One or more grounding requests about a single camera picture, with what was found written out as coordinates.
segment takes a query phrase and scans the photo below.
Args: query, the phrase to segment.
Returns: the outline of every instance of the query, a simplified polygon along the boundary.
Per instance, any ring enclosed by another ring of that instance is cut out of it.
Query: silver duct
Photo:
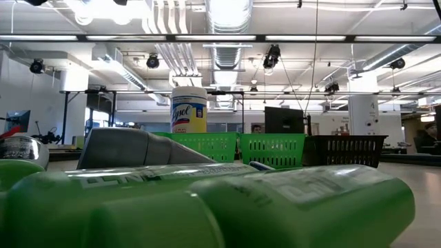
[[[425,34],[425,35],[441,35],[441,25],[440,21],[436,20],[426,27],[422,28],[421,30],[418,30],[416,34]],[[357,68],[357,70],[362,71],[370,71],[375,70],[378,68],[381,68],[382,66],[385,66],[391,62],[394,62],[395,60],[408,55],[409,53],[422,48],[426,44],[397,44],[393,45],[390,48],[387,48],[386,50],[380,52],[379,54],[373,56],[370,59],[367,59],[360,68]],[[334,73],[330,76],[328,76],[331,80],[331,82],[334,79],[337,79],[343,75],[346,74],[346,70],[336,70]]]
[[[212,34],[243,34],[251,22],[253,0],[205,0],[209,32]],[[231,72],[240,63],[241,48],[212,48],[216,84],[233,85],[238,73]]]

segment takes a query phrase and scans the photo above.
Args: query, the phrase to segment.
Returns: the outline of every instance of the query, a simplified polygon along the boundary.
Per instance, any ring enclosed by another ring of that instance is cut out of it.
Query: white ceiling
[[[65,7],[62,0],[52,1],[56,7]],[[254,1],[252,13],[252,23],[250,33],[262,34],[313,34],[315,32],[316,10],[313,8],[269,8],[276,7],[280,1],[266,0]],[[286,1],[293,6],[297,1]],[[371,8],[379,0],[326,0],[319,1],[319,6],[338,7],[338,8]],[[432,7],[430,0],[407,0],[409,6]],[[11,32],[12,6],[14,1],[0,1],[0,33]],[[203,5],[201,0],[187,1],[188,5]],[[314,6],[316,2],[304,1],[304,6]],[[381,7],[401,6],[401,0],[385,1]],[[415,34],[418,30],[438,17],[435,10],[414,10],[405,11],[389,10],[372,12],[364,21],[361,21],[368,12],[336,12],[328,10],[318,11],[318,33],[319,34]],[[204,12],[187,10],[187,26],[192,33],[207,32],[207,24]],[[143,33],[141,20],[134,19],[127,25],[117,25],[109,19],[95,19],[90,25],[80,26],[75,23],[74,13],[71,10],[42,9],[29,6],[25,3],[17,3],[14,7],[14,33],[80,33],[87,32],[93,34],[126,34]],[[145,66],[146,58],[151,52],[156,52],[154,44],[150,43],[115,43],[111,45],[122,51],[124,62],[130,66],[142,78],[146,79],[151,88],[166,90],[169,85],[166,81],[152,81],[150,79],[168,79],[169,70],[163,65],[160,69],[148,70]],[[350,44],[319,44],[317,45],[314,81],[312,81],[312,61],[314,59],[314,44],[280,44],[282,58],[291,79],[293,86],[300,91],[307,91],[311,85],[318,84],[321,79],[333,72],[335,66],[341,66],[351,59],[369,59],[373,55],[383,51],[390,45],[385,44],[357,44],[354,45],[354,55],[351,54]],[[59,43],[15,43],[14,50],[63,50],[72,54],[88,53],[90,44],[59,44]],[[209,51],[202,48],[202,44],[193,44],[193,53],[198,64],[198,68],[203,75],[203,85],[208,86],[212,81]],[[258,81],[259,90],[290,90],[287,75],[281,62],[275,67],[271,76],[265,76],[263,70],[256,66],[262,55],[267,52],[269,44],[253,44],[253,48],[245,49],[238,84],[247,90],[252,79]],[[396,72],[395,83],[417,79],[421,76],[430,74],[438,70],[441,58],[436,58],[428,63],[410,68],[423,60],[436,56],[441,52],[441,45],[426,45],[404,57],[407,66],[403,72]],[[134,62],[134,58],[139,59],[139,63]],[[92,67],[94,62],[89,59],[85,61]],[[121,77],[114,76],[111,72],[102,73],[110,75],[105,81],[98,77],[92,77],[90,83],[101,83],[119,85],[124,88],[126,82]],[[381,90],[390,90],[393,80],[389,70],[379,72],[379,86]],[[340,89],[345,90],[345,80],[341,79]],[[424,83],[424,85],[414,85],[413,90],[424,90],[427,87],[441,86],[437,80]],[[133,99],[145,99],[144,96],[133,96]]]

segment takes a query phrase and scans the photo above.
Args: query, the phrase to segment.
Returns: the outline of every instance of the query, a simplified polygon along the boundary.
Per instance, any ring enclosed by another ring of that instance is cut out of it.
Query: black plastic basket
[[[308,136],[303,166],[359,164],[377,168],[387,135]]]

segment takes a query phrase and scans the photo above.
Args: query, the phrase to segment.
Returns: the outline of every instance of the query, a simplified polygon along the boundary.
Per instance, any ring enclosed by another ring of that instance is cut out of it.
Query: white wall
[[[38,134],[35,121],[42,134],[56,127],[61,135],[63,126],[64,94],[59,93],[60,80],[47,74],[35,75],[29,67],[9,59],[0,52],[0,116],[6,117],[10,110],[31,110],[26,135]],[[69,104],[65,143],[72,142],[73,135],[84,134],[84,111],[86,97],[78,95]],[[0,121],[0,133],[5,121]]]
[[[348,113],[338,114],[314,114],[311,115],[311,122],[319,124],[319,132],[321,135],[330,135],[332,131],[338,129],[342,123],[348,120]],[[169,123],[170,114],[155,112],[117,112],[116,118],[122,122],[133,121],[135,123]],[[226,113],[209,113],[207,116],[208,123],[242,123],[242,114]],[[252,123],[264,123],[265,115],[262,112],[250,113],[245,112],[245,132],[251,132]],[[397,142],[404,141],[401,130],[401,115],[380,113],[379,118],[380,133],[389,135],[386,143],[396,147]]]

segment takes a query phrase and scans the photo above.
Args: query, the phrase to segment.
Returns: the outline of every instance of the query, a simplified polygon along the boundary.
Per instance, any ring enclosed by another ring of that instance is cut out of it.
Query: ceiling
[[[357,3],[345,0],[319,0],[318,5],[323,8],[372,8],[380,0],[358,0]],[[380,8],[402,6],[401,0],[381,1]],[[191,33],[207,32],[207,20],[205,12],[201,11],[204,1],[188,0],[187,27]],[[274,1],[255,0],[252,10],[252,20],[249,33],[254,34],[314,34],[316,28],[316,10],[313,8],[316,2],[303,1],[303,7],[297,8],[298,1]],[[409,7],[431,8],[430,0],[407,0]],[[62,0],[50,1],[51,6],[42,5],[42,8],[29,6],[24,2],[14,4],[14,1],[0,1],[0,33],[11,33],[12,7],[13,32],[14,33],[44,33],[44,34],[142,34],[140,19],[133,19],[127,25],[118,25],[111,19],[95,19],[90,25],[78,25],[74,18],[74,12],[66,9]],[[167,3],[165,11],[165,23],[167,23]],[[429,23],[434,22],[438,16],[434,9],[387,10],[374,12],[348,12],[319,10],[318,34],[421,34],[419,31]],[[265,76],[261,66],[261,59],[269,49],[269,43],[255,43],[252,48],[244,49],[236,90],[249,90],[252,79],[257,80],[259,91],[310,91],[321,89],[324,86],[322,80],[338,67],[352,60],[369,59],[379,52],[387,49],[390,44],[318,44],[316,47],[310,44],[280,44],[282,60],[274,68],[271,76]],[[78,43],[15,43],[13,50],[63,50],[76,57],[82,53],[90,52],[90,44]],[[158,69],[149,70],[145,62],[149,53],[157,52],[152,43],[113,43],[111,48],[122,51],[124,64],[132,68],[141,78],[145,79],[150,88],[155,90],[170,90],[168,84],[169,68],[160,60]],[[199,72],[203,76],[203,86],[212,85],[212,63],[208,49],[201,43],[192,44],[193,55]],[[391,90],[393,83],[396,85],[418,79],[422,76],[438,71],[441,63],[441,45],[426,45],[423,48],[404,56],[407,66],[401,71],[396,70],[394,77],[390,69],[380,69],[378,73],[378,85],[380,90]],[[100,68],[95,58],[84,59],[89,66],[96,68],[105,77],[93,75],[90,83],[105,84],[119,90],[127,89],[127,82],[115,76],[114,73]],[[340,90],[346,90],[347,79],[342,76],[338,79]],[[431,81],[412,85],[406,91],[422,91],[430,89],[436,91],[436,86],[441,87],[437,78]],[[262,95],[250,96],[262,98]],[[148,96],[121,96],[121,100],[150,100]],[[415,100],[414,96],[406,100]]]

